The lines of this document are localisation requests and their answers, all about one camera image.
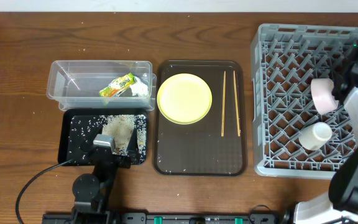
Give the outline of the dark brown serving tray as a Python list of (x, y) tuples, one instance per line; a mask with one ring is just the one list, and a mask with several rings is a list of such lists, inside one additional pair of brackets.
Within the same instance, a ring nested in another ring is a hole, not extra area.
[[(237, 136), (233, 71), (236, 71), (241, 136)], [(226, 71), (224, 137), (221, 137), (223, 74)], [(229, 60), (166, 60), (158, 68), (157, 86), (179, 73), (202, 78), (213, 102), (193, 124), (175, 124), (156, 110), (153, 166), (164, 175), (237, 176), (247, 167), (243, 72)]]

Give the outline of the right wooden chopstick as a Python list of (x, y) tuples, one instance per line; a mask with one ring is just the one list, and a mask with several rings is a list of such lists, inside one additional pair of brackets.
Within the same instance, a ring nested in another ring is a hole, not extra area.
[(236, 125), (237, 125), (237, 136), (241, 136), (241, 126), (239, 117), (239, 104), (238, 104), (238, 93), (237, 93), (237, 82), (236, 82), (236, 71), (233, 71), (233, 86), (234, 86), (234, 102), (236, 108)]

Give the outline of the black tray with rice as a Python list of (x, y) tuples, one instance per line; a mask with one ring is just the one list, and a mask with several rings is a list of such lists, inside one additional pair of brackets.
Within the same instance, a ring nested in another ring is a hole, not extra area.
[(145, 161), (147, 151), (147, 111), (140, 108), (111, 108), (111, 109), (70, 109), (64, 112), (58, 163), (72, 160), (71, 166), (90, 166), (89, 159), (82, 156), (80, 145), (89, 142), (86, 138), (98, 128), (103, 128), (118, 116), (133, 116), (137, 130), (140, 159), (135, 164)]

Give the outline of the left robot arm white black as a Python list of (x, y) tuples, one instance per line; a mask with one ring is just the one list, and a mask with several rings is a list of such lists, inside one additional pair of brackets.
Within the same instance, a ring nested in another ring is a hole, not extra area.
[(128, 153), (121, 156), (112, 153), (114, 138), (103, 135), (98, 128), (81, 143), (80, 149), (94, 165), (93, 172), (82, 174), (73, 183), (75, 196), (72, 223), (120, 223), (121, 215), (108, 209), (109, 197), (118, 169), (128, 169), (140, 159), (137, 130), (133, 129)]

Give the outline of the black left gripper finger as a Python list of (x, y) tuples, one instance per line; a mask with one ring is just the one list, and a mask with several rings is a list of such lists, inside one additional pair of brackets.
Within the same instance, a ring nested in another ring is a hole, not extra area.
[(92, 155), (95, 152), (95, 149), (96, 147), (94, 146), (93, 142), (87, 139), (85, 139), (80, 145), (80, 150), (87, 156)]
[(134, 128), (130, 137), (130, 140), (127, 145), (127, 155), (136, 156), (138, 155), (138, 145), (137, 145), (137, 128)]

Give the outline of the green snack wrapper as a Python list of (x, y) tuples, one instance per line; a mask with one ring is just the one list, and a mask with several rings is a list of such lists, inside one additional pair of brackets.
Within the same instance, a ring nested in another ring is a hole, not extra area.
[(107, 87), (99, 91), (101, 97), (119, 96), (122, 92), (126, 91), (132, 84), (135, 78), (132, 73), (128, 73), (123, 77), (114, 79)]

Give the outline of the white napkin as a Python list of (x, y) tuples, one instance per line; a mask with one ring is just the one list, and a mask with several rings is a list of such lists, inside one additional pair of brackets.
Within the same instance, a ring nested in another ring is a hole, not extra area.
[(148, 86), (139, 77), (134, 77), (134, 83), (129, 88), (132, 96), (146, 96), (149, 93)]

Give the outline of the clear plastic bin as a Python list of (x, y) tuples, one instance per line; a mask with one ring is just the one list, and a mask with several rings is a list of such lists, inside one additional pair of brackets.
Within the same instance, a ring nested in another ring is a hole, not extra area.
[[(147, 86), (141, 93), (126, 89), (119, 96), (102, 97), (99, 91), (113, 80), (133, 74)], [(141, 60), (57, 60), (51, 65), (48, 98), (59, 102), (62, 111), (73, 108), (155, 109), (157, 76), (152, 64)]]

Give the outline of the yellow plate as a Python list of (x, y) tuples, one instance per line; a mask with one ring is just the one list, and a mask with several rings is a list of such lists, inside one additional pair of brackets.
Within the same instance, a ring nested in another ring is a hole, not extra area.
[(157, 105), (161, 114), (175, 124), (193, 124), (203, 119), (213, 102), (209, 85), (190, 73), (167, 78), (159, 87)]

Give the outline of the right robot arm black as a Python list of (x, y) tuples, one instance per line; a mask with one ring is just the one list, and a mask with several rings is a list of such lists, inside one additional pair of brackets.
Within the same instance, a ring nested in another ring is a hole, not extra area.
[(343, 106), (352, 124), (356, 148), (332, 177), (329, 190), (298, 203), (290, 223), (358, 223), (358, 41), (339, 75), (311, 81), (311, 94), (321, 115)]

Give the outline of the pink bowl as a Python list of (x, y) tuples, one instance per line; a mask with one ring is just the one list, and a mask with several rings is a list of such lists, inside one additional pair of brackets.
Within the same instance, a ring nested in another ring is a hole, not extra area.
[(317, 112), (321, 115), (336, 110), (339, 101), (332, 94), (334, 82), (329, 78), (314, 78), (310, 85), (311, 95)]

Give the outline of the left wooden chopstick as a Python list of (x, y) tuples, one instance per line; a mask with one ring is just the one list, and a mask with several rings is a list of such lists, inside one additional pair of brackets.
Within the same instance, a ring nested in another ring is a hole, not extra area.
[(222, 115), (221, 115), (221, 137), (224, 137), (225, 125), (225, 105), (226, 105), (226, 71), (223, 74), (223, 96), (222, 96)]

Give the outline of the wooden chopstick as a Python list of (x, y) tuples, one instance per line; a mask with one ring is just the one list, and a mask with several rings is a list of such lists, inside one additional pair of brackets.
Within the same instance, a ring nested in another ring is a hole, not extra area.
[(222, 96), (222, 115), (221, 115), (221, 137), (224, 137), (225, 125), (225, 105), (226, 105), (226, 71), (223, 74), (223, 96)]
[(233, 86), (234, 86), (234, 102), (236, 108), (236, 125), (237, 125), (237, 136), (241, 136), (241, 126), (239, 117), (239, 104), (238, 104), (238, 93), (237, 93), (237, 82), (236, 82), (236, 71), (233, 71)]

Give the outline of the small cream cup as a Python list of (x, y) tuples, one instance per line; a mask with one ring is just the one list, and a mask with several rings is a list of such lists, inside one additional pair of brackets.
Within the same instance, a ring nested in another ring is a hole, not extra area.
[(328, 124), (318, 122), (303, 128), (298, 139), (305, 149), (317, 151), (331, 139), (332, 135), (332, 129)]

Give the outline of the grey dishwasher rack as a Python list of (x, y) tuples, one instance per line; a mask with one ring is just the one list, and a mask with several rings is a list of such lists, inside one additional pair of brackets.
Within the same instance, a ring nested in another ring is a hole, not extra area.
[[(254, 169), (261, 176), (330, 179), (356, 148), (347, 111), (321, 115), (311, 96), (314, 78), (334, 78), (358, 40), (358, 27), (262, 24), (251, 43), (254, 87)], [(311, 124), (333, 135), (320, 149), (299, 142)]]

